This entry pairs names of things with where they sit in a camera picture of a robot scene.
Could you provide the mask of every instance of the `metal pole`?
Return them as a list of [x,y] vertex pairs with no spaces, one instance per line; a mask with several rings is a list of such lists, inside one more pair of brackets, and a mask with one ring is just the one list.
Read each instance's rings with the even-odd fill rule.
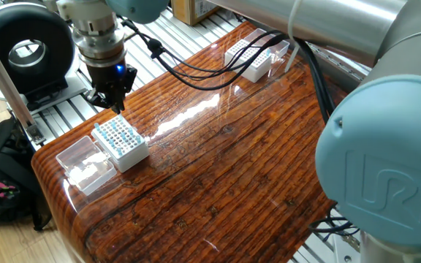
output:
[[[280,31],[287,32],[295,0],[209,0]],[[366,66],[407,0],[303,0],[293,33]]]
[[22,124],[22,127],[29,133],[36,144],[42,143],[45,139],[37,128],[34,118],[31,116],[29,109],[23,103],[17,88],[7,74],[2,62],[0,61],[0,90],[4,98],[9,103],[16,118]]

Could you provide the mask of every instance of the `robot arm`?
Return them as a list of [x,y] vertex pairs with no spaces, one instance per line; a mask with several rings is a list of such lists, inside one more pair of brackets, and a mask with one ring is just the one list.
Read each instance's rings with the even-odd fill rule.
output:
[[[284,32],[295,4],[210,1]],[[135,69],[124,62],[113,12],[148,23],[167,1],[57,4],[75,26],[76,45],[94,82],[91,101],[120,113]],[[338,105],[319,139],[316,170],[327,196],[372,236],[421,251],[421,1],[303,0],[293,31],[299,39],[374,66]]]
[[124,99],[131,91],[137,70],[124,60],[124,32],[114,12],[138,23],[150,23],[160,16],[168,1],[106,2],[60,0],[56,5],[60,16],[74,26],[72,38],[92,78],[90,103],[119,114],[124,110]]

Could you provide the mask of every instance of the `white cable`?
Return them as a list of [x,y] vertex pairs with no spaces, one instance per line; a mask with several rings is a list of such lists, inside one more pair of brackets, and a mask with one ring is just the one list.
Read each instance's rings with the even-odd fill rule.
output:
[[295,60],[295,57],[298,54],[298,51],[300,50],[300,45],[295,41],[295,38],[293,37],[293,24],[295,23],[295,17],[297,16],[298,10],[300,9],[300,6],[302,4],[303,0],[295,0],[295,3],[293,4],[292,11],[290,12],[289,17],[289,37],[295,44],[295,49],[293,50],[289,62],[287,63],[287,66],[285,67],[285,72],[287,73],[290,69],[290,67],[293,64],[293,61]]

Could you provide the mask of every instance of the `ur logo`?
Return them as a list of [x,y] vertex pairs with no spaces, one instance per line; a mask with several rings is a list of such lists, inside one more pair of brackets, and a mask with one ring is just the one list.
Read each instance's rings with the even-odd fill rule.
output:
[[355,152],[346,160],[349,205],[408,228],[420,223],[420,170]]

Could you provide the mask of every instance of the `blue light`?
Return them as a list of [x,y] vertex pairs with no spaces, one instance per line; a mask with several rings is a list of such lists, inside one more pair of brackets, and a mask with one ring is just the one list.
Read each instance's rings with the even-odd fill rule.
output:
[[126,68],[123,65],[116,65],[116,70],[118,70],[118,74],[123,75]]

